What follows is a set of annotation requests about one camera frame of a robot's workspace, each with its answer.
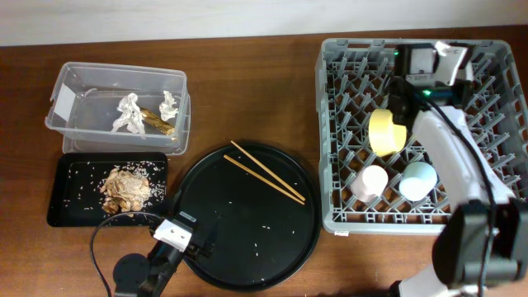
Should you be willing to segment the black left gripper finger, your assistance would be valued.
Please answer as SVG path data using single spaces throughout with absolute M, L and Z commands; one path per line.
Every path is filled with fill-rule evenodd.
M 209 258 L 215 249 L 215 243 L 218 237 L 219 223 L 216 223 L 214 227 L 208 233 L 204 241 L 204 256 Z
M 163 216 L 165 218 L 173 218 L 175 215 L 177 215 L 177 212 L 180 207 L 181 193 L 182 192 L 178 190 L 172 193 L 171 195 L 168 195 L 165 198 L 163 202 L 163 206 L 164 206 Z

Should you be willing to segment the food scraps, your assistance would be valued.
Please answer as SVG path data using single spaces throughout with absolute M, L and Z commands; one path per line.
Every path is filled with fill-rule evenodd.
M 126 213 L 131 219 L 135 211 L 143 211 L 143 203 L 149 198 L 149 180 L 127 171 L 111 170 L 101 191 L 106 195 L 105 208 L 112 216 Z

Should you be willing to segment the wooden chopstick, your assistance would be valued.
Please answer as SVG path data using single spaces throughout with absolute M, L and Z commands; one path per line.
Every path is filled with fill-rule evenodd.
M 254 176 L 255 178 L 257 178 L 258 180 L 260 180 L 261 182 L 264 182 L 265 184 L 267 184 L 268 186 L 270 186 L 271 188 L 279 191 L 281 194 L 285 195 L 285 196 L 288 196 L 289 198 L 291 198 L 292 200 L 296 201 L 297 203 L 301 204 L 301 205 L 304 205 L 304 201 L 301 200 L 300 198 L 297 198 L 296 196 L 293 196 L 292 194 L 290 194 L 289 192 L 287 192 L 286 190 L 278 187 L 276 184 L 272 183 L 271 181 L 267 180 L 265 177 L 259 175 L 258 173 L 254 172 L 253 170 L 251 170 L 250 168 L 242 165 L 240 162 L 234 160 L 233 158 L 231 158 L 230 156 L 228 156 L 227 154 L 224 154 L 223 156 L 224 159 L 226 159 L 227 161 L 229 161 L 230 163 L 232 163 L 233 165 L 235 165 L 236 167 L 239 167 L 240 169 L 244 170 L 245 173 L 249 174 L 249 175 L 252 175 Z
M 236 147 L 240 152 L 245 154 L 248 158 L 250 158 L 258 167 L 263 169 L 266 173 L 268 173 L 271 177 L 273 177 L 275 180 L 277 180 L 285 189 L 288 190 L 290 194 L 293 196 L 296 196 L 297 198 L 300 198 L 304 202 L 306 201 L 306 198 L 301 195 L 297 190 L 295 190 L 292 186 L 290 186 L 287 182 L 285 182 L 282 178 L 280 178 L 278 175 L 276 175 L 270 168 L 268 168 L 266 165 L 264 165 L 260 160 L 255 158 L 253 155 L 251 155 L 245 148 L 231 140 L 231 144 Z

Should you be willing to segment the white napkin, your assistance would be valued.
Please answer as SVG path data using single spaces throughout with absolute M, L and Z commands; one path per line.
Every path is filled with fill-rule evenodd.
M 138 96 L 135 93 L 123 97 L 116 109 L 121 113 L 120 117 L 112 124 L 112 132 L 116 132 L 119 128 L 125 126 L 132 134 L 145 134 L 144 116 L 137 105 Z
M 164 101 L 159 105 L 160 116 L 163 121 L 169 121 L 176 117 L 179 109 L 176 107 L 176 100 L 169 91 L 163 91 Z

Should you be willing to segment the pink plastic cup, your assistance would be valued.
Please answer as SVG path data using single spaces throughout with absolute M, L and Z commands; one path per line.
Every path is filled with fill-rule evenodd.
M 380 166 L 370 165 L 361 169 L 351 184 L 351 192 L 364 203 L 380 196 L 389 182 L 388 173 Z

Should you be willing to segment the yellow bowl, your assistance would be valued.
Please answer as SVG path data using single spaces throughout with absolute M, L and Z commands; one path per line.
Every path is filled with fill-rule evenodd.
M 407 128 L 393 122 L 391 111 L 376 109 L 370 115 L 368 136 L 372 151 L 384 157 L 403 149 L 407 140 Z

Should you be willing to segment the blue plastic cup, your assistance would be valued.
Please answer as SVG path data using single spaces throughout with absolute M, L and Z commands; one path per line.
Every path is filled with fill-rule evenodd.
M 398 190 L 407 200 L 419 201 L 435 187 L 438 177 L 434 167 L 425 162 L 409 163 L 398 185 Z

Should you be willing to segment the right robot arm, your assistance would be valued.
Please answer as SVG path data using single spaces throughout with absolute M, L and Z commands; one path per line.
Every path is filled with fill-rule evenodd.
M 471 45 L 440 40 L 395 48 L 389 110 L 426 150 L 452 214 L 431 265 L 394 282 L 392 296 L 481 296 L 527 273 L 527 204 L 493 171 L 465 119 L 472 53 Z

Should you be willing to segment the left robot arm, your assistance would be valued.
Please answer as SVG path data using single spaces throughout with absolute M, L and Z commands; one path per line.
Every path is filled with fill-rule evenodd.
M 152 222 L 149 232 L 157 242 L 148 255 L 127 254 L 115 264 L 116 296 L 161 295 L 182 261 L 212 256 L 223 219 L 218 213 L 213 226 L 206 228 L 183 211 L 175 215 L 149 211 L 144 216 Z

